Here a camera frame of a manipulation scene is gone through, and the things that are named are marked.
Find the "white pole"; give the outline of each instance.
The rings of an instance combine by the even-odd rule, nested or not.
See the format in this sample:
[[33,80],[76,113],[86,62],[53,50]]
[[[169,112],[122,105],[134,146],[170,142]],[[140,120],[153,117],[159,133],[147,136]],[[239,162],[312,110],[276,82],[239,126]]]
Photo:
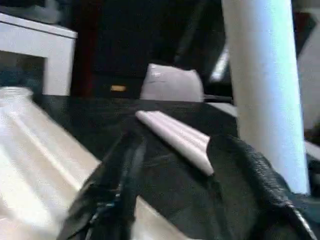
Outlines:
[[309,193],[290,0],[222,0],[238,132]]

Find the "black table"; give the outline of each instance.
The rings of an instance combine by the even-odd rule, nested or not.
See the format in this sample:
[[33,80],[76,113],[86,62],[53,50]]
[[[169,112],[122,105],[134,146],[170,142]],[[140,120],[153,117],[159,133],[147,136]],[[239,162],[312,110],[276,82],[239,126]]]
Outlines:
[[236,136],[234,117],[205,103],[64,96],[42,96],[36,102],[99,160],[124,131],[143,135],[147,152],[140,195],[188,237],[215,239],[207,178],[141,124],[135,112],[162,111],[209,136]]

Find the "white shelf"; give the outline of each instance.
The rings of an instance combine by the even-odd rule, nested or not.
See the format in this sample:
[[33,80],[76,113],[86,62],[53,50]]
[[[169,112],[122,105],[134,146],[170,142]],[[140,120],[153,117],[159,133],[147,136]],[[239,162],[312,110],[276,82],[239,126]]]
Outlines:
[[77,33],[75,31],[72,31],[65,27],[44,24],[41,22],[27,20],[27,19],[15,17],[15,16],[7,15],[4,13],[0,13],[0,23],[15,25],[18,27],[23,27],[23,28],[28,28],[32,30],[37,30],[40,32],[59,35],[66,38],[72,38],[72,39],[77,38]]

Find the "white furniture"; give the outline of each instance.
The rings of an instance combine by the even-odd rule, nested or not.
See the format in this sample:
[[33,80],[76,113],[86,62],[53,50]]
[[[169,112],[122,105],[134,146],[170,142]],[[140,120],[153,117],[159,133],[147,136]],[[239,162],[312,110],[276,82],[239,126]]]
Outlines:
[[239,137],[261,152],[294,193],[308,166],[291,0],[222,0]]
[[45,58],[43,94],[70,92],[77,33],[0,13],[0,51]]

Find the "white paper roll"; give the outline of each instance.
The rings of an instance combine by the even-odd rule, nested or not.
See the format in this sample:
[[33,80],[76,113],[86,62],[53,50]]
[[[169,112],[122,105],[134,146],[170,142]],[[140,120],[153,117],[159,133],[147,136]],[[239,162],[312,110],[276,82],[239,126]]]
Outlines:
[[223,0],[242,140],[309,192],[290,0]]
[[156,113],[158,116],[162,117],[163,119],[166,119],[168,122],[176,125],[177,127],[183,129],[186,133],[192,135],[194,138],[197,138],[199,140],[201,140],[203,143],[208,144],[210,137],[205,135],[204,133],[192,128],[191,126],[188,126],[180,121],[178,121],[177,119],[164,114],[161,111],[154,111],[154,112],[149,112],[149,113]]
[[188,159],[193,165],[199,168],[203,173],[210,176],[214,170],[209,162],[206,152],[195,147],[188,140],[177,135],[169,128],[164,126],[161,121],[152,118],[144,111],[137,111],[135,116],[145,125],[147,125],[155,134],[165,140],[181,155]]
[[148,111],[147,114],[149,116],[151,116],[152,118],[155,118],[158,121],[160,121],[170,131],[174,132],[175,134],[177,134],[180,137],[184,138],[185,140],[189,141],[191,144],[193,144],[195,147],[199,148],[204,153],[207,152],[208,142],[207,143],[203,142],[196,135],[191,134],[188,131],[189,130],[188,128],[190,128],[190,127],[186,126],[182,122],[181,122],[181,125],[178,126],[173,121],[170,121],[168,118],[164,117],[164,116],[167,116],[167,115],[161,115],[161,114],[159,114],[159,112]]

